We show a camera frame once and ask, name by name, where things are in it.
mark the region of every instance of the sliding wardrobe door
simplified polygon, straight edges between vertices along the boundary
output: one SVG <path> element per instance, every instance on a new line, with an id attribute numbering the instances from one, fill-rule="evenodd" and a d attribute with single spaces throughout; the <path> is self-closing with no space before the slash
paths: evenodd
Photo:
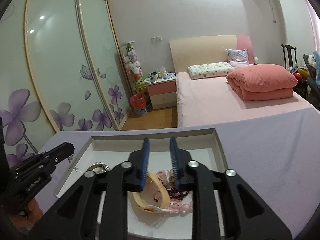
<path id="1" fill-rule="evenodd" d="M 0 116 L 10 166 L 37 153 L 54 135 L 28 72 L 25 4 L 26 0 L 12 0 L 0 20 Z"/>
<path id="2" fill-rule="evenodd" d="M 59 130 L 114 130 L 79 31 L 75 0 L 30 0 L 28 50 L 41 97 Z"/>
<path id="3" fill-rule="evenodd" d="M 119 127 L 130 109 L 129 91 L 111 29 L 105 0 L 79 0 L 84 33 L 99 83 Z"/>

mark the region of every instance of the patterned pillow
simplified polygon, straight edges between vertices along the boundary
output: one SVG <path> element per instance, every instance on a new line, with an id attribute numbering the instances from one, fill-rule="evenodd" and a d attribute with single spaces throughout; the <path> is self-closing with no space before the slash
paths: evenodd
<path id="1" fill-rule="evenodd" d="M 249 66 L 249 51 L 247 49 L 236 50 L 226 49 L 228 52 L 228 62 L 235 68 Z"/>
<path id="2" fill-rule="evenodd" d="M 191 79 L 226 76 L 235 68 L 227 62 L 194 65 L 188 67 Z"/>

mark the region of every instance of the folded comforter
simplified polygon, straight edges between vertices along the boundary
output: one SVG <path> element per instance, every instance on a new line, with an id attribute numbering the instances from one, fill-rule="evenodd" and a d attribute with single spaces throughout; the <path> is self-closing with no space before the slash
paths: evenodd
<path id="1" fill-rule="evenodd" d="M 228 74 L 227 80 L 243 101 L 292 97 L 292 88 L 298 83 L 284 67 L 273 64 L 236 69 Z"/>

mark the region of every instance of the headboard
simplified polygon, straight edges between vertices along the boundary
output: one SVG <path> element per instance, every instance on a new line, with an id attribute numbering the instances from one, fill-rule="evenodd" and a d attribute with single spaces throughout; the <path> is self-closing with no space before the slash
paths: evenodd
<path id="1" fill-rule="evenodd" d="M 226 49 L 248 49 L 249 63 L 254 64 L 249 36 L 202 36 L 170 41 L 171 54 L 176 73 L 188 72 L 188 67 L 226 61 Z"/>

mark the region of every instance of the white wall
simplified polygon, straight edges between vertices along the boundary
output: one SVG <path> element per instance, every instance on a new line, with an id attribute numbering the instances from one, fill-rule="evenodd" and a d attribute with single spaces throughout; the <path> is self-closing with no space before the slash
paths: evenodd
<path id="1" fill-rule="evenodd" d="M 305 0 L 279 0 L 284 15 L 286 44 L 297 47 L 299 65 L 304 65 L 303 54 L 315 51 L 314 36 Z"/>
<path id="2" fill-rule="evenodd" d="M 276 23 L 268 0 L 109 0 L 119 42 L 136 41 L 144 76 L 162 65 L 174 71 L 169 41 L 206 35 L 249 35 L 260 63 L 283 65 L 284 19 L 279 0 L 271 3 Z"/>

